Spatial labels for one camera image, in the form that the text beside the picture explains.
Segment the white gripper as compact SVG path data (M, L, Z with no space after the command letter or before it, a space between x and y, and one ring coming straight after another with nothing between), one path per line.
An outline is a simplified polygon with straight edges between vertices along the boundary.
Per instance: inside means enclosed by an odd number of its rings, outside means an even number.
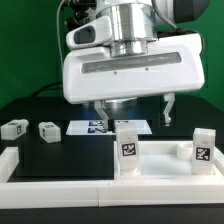
M169 126L176 92L200 89L204 71L199 34L163 37L145 44L142 55L113 58L109 41L112 22L103 16L66 36L70 53L63 66L63 92L72 104L94 102L94 108L108 128L103 101L163 95L162 120Z

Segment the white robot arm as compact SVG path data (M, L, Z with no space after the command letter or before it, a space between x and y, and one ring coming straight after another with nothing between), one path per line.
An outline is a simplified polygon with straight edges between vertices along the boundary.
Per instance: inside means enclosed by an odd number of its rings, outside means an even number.
M63 92L71 104L92 102L105 127L107 100L162 95L164 122L177 92L200 89L202 36L179 28L198 19L210 0L83 0L94 17L66 36Z

